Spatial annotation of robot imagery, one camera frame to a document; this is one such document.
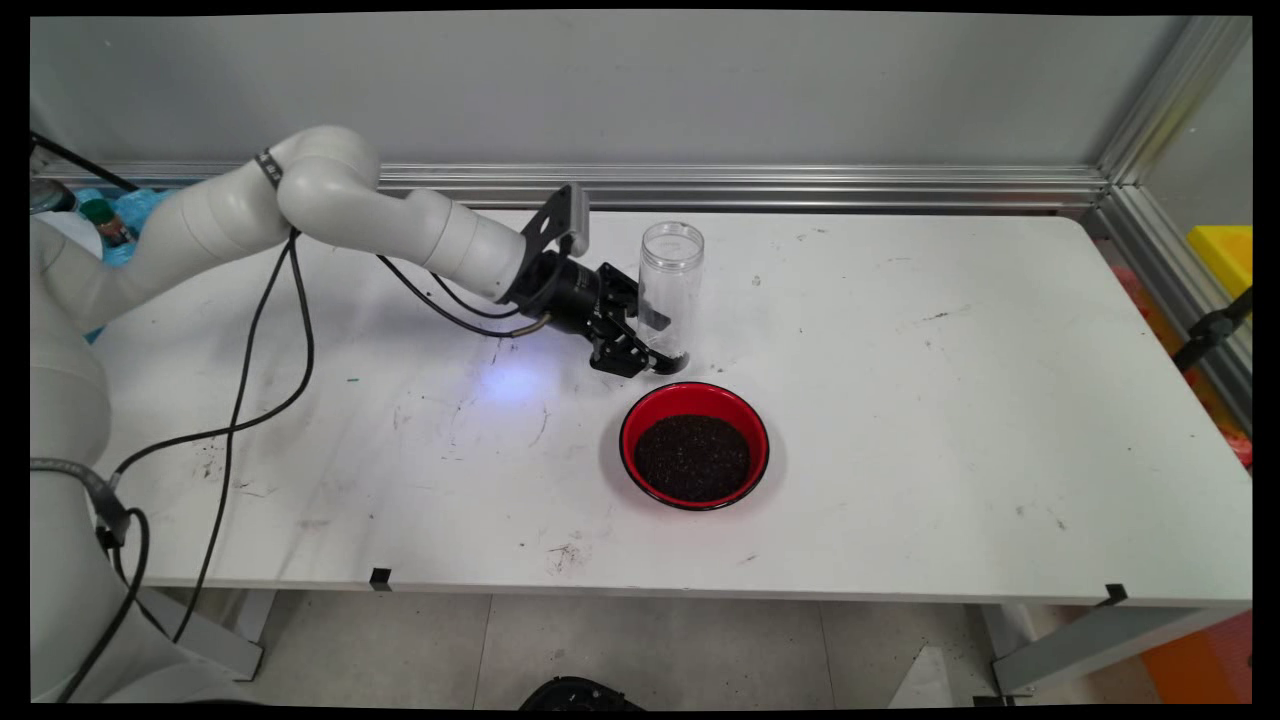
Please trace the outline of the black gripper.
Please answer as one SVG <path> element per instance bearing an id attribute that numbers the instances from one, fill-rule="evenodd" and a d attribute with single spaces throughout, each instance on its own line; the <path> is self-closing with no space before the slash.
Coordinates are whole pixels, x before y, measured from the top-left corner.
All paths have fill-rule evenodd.
<path id="1" fill-rule="evenodd" d="M 673 373 L 673 359 L 641 342 L 630 325 L 635 319 L 653 331 L 667 331 L 671 318 L 643 297 L 639 283 L 612 266 L 590 270 L 559 252 L 536 255 L 517 273 L 506 293 L 516 313 L 535 323 L 506 332 L 507 338 L 531 334 L 545 327 L 591 341 L 589 365 L 623 378 L 641 372 Z"/>

